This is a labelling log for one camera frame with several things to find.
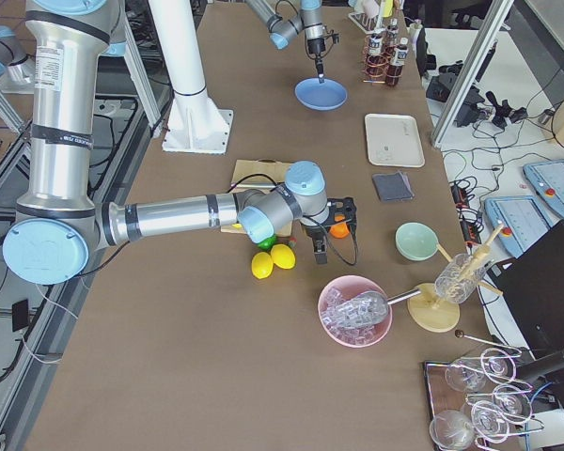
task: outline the warning label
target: warning label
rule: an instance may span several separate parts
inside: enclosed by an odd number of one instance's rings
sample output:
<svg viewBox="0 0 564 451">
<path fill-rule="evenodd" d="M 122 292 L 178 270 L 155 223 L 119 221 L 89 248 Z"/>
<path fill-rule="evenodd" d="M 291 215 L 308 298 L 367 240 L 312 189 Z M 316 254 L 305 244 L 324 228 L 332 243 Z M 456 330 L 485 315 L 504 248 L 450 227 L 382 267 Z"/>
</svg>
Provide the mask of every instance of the warning label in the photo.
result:
<svg viewBox="0 0 564 451">
<path fill-rule="evenodd" d="M 39 46 L 36 50 L 36 89 L 60 91 L 63 78 L 63 49 Z"/>
</svg>

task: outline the mint green bowl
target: mint green bowl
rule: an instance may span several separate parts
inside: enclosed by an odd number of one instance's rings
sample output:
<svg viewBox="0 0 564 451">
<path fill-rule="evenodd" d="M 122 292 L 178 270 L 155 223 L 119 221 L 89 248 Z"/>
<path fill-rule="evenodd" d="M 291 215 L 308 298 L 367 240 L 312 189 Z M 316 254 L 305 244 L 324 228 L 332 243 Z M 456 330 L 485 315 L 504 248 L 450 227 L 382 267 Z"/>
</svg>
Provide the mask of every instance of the mint green bowl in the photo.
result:
<svg viewBox="0 0 564 451">
<path fill-rule="evenodd" d="M 406 223 L 395 233 L 397 250 L 412 261 L 423 261 L 432 257 L 436 253 L 438 243 L 436 233 L 420 223 Z"/>
</svg>

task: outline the black monitor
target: black monitor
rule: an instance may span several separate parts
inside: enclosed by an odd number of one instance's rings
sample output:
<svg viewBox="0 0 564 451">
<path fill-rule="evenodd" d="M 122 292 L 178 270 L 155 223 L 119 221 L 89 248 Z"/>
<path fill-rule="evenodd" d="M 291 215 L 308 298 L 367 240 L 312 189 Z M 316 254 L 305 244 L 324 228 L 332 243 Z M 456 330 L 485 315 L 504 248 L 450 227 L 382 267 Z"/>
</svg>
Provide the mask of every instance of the black monitor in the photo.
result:
<svg viewBox="0 0 564 451">
<path fill-rule="evenodd" d="M 535 357 L 564 350 L 564 221 L 492 277 Z M 564 408 L 564 369 L 546 377 Z"/>
</svg>

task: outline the lemon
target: lemon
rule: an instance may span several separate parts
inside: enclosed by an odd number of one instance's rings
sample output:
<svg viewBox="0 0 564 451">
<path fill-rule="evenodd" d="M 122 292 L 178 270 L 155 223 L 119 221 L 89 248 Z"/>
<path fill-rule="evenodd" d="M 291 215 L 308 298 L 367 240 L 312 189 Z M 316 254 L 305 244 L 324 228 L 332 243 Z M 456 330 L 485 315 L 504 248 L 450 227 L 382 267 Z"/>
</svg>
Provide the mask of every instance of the lemon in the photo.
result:
<svg viewBox="0 0 564 451">
<path fill-rule="evenodd" d="M 274 269 L 274 262 L 267 252 L 259 252 L 251 261 L 251 272 L 257 279 L 269 277 Z"/>
<path fill-rule="evenodd" d="M 275 266 L 282 268 L 283 270 L 290 270 L 294 268 L 296 258 L 292 249 L 290 249 L 286 244 L 276 244 L 272 248 L 271 254 Z"/>
</svg>

